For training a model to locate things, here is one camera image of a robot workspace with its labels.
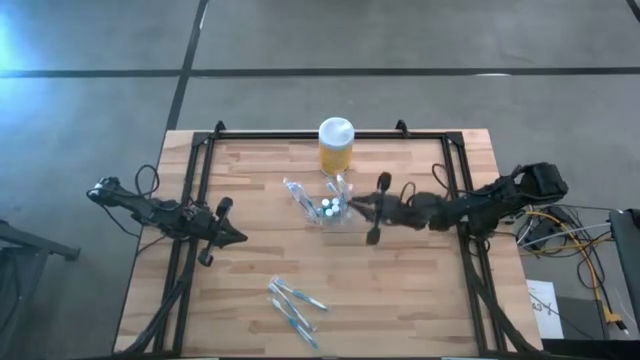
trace white paper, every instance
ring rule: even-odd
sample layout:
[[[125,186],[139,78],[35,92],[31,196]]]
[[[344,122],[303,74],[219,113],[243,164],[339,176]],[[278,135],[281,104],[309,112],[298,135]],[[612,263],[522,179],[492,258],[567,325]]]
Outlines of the white paper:
[[[529,287],[529,298],[531,299],[533,313],[536,315],[540,337],[543,339],[564,339],[562,323],[560,322],[560,317],[557,315],[558,302],[556,300],[556,292],[553,289],[553,283],[548,281],[527,280],[527,286]]]

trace wooden tabletop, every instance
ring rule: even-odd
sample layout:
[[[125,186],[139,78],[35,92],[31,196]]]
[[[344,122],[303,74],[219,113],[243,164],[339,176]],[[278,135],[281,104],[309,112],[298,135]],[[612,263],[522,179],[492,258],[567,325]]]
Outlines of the wooden tabletop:
[[[488,131],[461,131],[474,185],[493,182],[498,171]],[[180,198],[192,134],[167,133],[155,196]],[[378,175],[388,171],[393,174],[390,192],[399,193],[413,181],[418,191],[444,195],[431,174],[431,165],[442,162],[438,141],[357,140],[346,177],[356,193],[373,191]],[[216,142],[208,203],[215,208],[223,196],[231,197],[229,219],[249,240],[216,249],[210,268],[196,266],[183,356],[477,355],[454,231],[383,228],[380,244],[367,247],[370,225],[359,216],[341,227],[309,225],[282,184],[285,177],[303,183],[312,197],[330,196],[316,141]],[[146,229],[140,246],[159,236]],[[160,242],[136,260],[116,350],[131,344],[157,310],[170,248],[169,241]],[[541,348],[513,238],[493,237],[489,257],[500,305],[529,342]],[[318,352],[267,302],[267,285],[276,274],[330,306],[324,313],[297,302],[318,326],[313,333]],[[491,339],[486,311],[484,318]],[[169,329],[172,337],[173,325]]]

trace gray floor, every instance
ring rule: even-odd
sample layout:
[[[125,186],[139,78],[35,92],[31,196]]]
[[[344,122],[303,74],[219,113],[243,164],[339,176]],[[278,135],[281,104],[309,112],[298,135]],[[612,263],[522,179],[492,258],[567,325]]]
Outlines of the gray floor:
[[[179,69],[197,3],[4,1],[0,70]],[[623,0],[219,0],[194,68],[637,66],[639,35]],[[0,218],[82,247],[76,263],[49,262],[16,358],[109,353],[135,240],[84,192],[105,175],[130,187],[157,161],[177,80],[0,79]],[[628,208],[640,204],[638,94],[630,75],[191,79],[178,128],[302,129],[335,115],[361,129],[489,128],[502,172],[554,162],[567,203]],[[624,314],[614,246],[601,253]],[[576,261],[527,258],[525,271],[589,299]]]

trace yellow cup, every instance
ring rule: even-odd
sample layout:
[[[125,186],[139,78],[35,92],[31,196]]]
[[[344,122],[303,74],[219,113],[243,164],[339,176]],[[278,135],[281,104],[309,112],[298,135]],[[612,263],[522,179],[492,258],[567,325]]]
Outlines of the yellow cup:
[[[347,119],[333,117],[322,122],[318,130],[320,163],[327,175],[344,173],[351,164],[355,130]]]

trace white lid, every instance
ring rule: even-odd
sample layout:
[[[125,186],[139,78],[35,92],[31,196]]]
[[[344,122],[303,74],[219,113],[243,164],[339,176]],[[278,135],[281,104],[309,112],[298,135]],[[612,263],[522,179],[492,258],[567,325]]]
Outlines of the white lid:
[[[320,124],[318,137],[329,148],[342,149],[353,142],[355,130],[347,119],[333,117]]]

